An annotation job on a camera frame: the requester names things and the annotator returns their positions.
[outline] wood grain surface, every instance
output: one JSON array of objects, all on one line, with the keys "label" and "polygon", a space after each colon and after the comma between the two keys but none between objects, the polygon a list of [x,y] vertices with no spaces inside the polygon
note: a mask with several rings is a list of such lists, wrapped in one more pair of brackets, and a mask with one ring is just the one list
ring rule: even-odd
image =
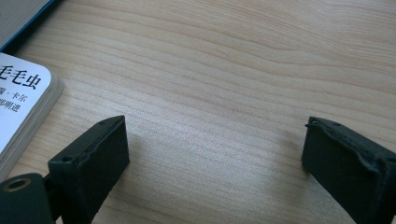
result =
[{"label": "wood grain surface", "polygon": [[16,56],[65,88],[10,176],[126,116],[93,223],[354,223],[302,169],[309,116],[396,150],[391,0],[65,0]]}]

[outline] book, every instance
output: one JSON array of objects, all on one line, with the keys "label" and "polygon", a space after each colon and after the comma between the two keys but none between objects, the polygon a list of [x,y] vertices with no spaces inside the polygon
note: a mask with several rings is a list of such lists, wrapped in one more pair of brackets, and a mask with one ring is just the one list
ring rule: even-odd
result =
[{"label": "book", "polygon": [[0,53],[0,181],[34,137],[64,84],[47,68]]},{"label": "book", "polygon": [[0,51],[55,0],[0,0]]}]

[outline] black clamp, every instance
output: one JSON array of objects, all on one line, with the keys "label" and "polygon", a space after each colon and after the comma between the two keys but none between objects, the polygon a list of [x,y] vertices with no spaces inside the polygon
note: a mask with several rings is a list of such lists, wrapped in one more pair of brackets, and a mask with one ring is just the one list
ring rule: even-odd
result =
[{"label": "black clamp", "polygon": [[125,117],[102,120],[49,162],[0,184],[0,223],[91,223],[129,163]]},{"label": "black clamp", "polygon": [[310,118],[303,167],[358,224],[389,224],[396,205],[396,154],[331,120]]}]

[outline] clamp jaw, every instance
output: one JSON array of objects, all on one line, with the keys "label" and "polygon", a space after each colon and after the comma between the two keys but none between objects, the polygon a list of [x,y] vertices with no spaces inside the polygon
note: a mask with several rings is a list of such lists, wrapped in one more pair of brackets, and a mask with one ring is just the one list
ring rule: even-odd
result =
[{"label": "clamp jaw", "polygon": [[310,118],[303,167],[358,224],[390,224],[396,205],[396,154],[327,119]]},{"label": "clamp jaw", "polygon": [[125,117],[93,125],[49,160],[49,174],[0,184],[0,223],[91,223],[129,163]]}]

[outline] wooden table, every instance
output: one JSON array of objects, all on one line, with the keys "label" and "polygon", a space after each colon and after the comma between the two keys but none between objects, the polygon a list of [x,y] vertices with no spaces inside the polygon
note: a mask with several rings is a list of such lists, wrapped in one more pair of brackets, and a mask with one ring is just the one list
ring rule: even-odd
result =
[{"label": "wooden table", "polygon": [[65,88],[10,176],[126,117],[94,223],[354,223],[302,169],[309,116],[396,150],[395,1],[66,0],[16,56]]}]

